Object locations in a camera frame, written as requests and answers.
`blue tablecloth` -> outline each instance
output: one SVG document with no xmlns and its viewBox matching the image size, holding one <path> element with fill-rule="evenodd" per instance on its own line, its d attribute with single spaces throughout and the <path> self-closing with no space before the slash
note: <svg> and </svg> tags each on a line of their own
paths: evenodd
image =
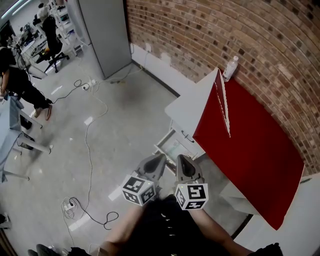
<svg viewBox="0 0 320 256">
<path fill-rule="evenodd" d="M 0 110 L 0 183 L 6 180 L 3 170 L 8 155 L 18 137 L 23 133 L 19 122 L 19 109 L 24 106 L 16 97 L 9 97 Z"/>
</svg>

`brown shoe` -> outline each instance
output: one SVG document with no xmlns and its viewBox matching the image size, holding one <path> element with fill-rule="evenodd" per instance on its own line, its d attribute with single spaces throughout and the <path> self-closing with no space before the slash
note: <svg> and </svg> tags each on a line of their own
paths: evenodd
<svg viewBox="0 0 320 256">
<path fill-rule="evenodd" d="M 49 118 L 51 117 L 51 110 L 52 110 L 52 105 L 49 105 L 48 109 L 46 110 L 45 113 L 45 120 L 48 121 Z"/>
<path fill-rule="evenodd" d="M 37 118 L 39 115 L 40 115 L 40 113 L 41 113 L 41 111 L 42 111 L 43 109 L 41 108 L 41 107 L 39 107 L 39 108 L 36 108 L 35 109 L 35 112 L 34 112 L 34 118 Z"/>
</svg>

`ceiling light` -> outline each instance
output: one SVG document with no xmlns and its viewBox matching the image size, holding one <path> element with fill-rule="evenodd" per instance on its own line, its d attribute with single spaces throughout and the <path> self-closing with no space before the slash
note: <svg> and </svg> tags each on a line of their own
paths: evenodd
<svg viewBox="0 0 320 256">
<path fill-rule="evenodd" d="M 17 1 L 14 5 L 10 7 L 9 10 L 7 10 L 4 15 L 1 16 L 1 20 L 3 20 L 9 13 L 11 13 L 23 0 Z"/>
<path fill-rule="evenodd" d="M 16 9 L 15 11 L 14 11 L 14 13 L 12 13 L 12 16 L 13 15 L 15 15 L 17 12 L 19 12 L 20 11 L 20 9 L 22 9 L 27 3 L 29 3 L 30 1 L 32 1 L 32 0 L 28 0 L 28 1 L 26 1 L 23 5 L 21 5 L 18 9 Z"/>
</svg>

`white cube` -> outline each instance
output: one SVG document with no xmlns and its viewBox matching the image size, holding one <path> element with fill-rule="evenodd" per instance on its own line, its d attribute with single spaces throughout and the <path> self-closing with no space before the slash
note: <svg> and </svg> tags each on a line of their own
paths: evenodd
<svg viewBox="0 0 320 256">
<path fill-rule="evenodd" d="M 208 184 L 178 184 L 175 197 L 182 210 L 202 209 L 209 200 Z"/>
<path fill-rule="evenodd" d="M 156 195 L 155 184 L 143 178 L 127 175 L 122 183 L 125 200 L 143 206 Z"/>
</svg>

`brick wall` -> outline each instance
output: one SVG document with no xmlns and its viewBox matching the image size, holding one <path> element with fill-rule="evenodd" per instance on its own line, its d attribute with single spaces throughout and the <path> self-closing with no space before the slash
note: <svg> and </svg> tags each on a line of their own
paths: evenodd
<svg viewBox="0 0 320 256">
<path fill-rule="evenodd" d="M 239 56 L 236 80 L 320 172 L 320 9 L 311 0 L 127 0 L 132 43 L 198 82 Z"/>
</svg>

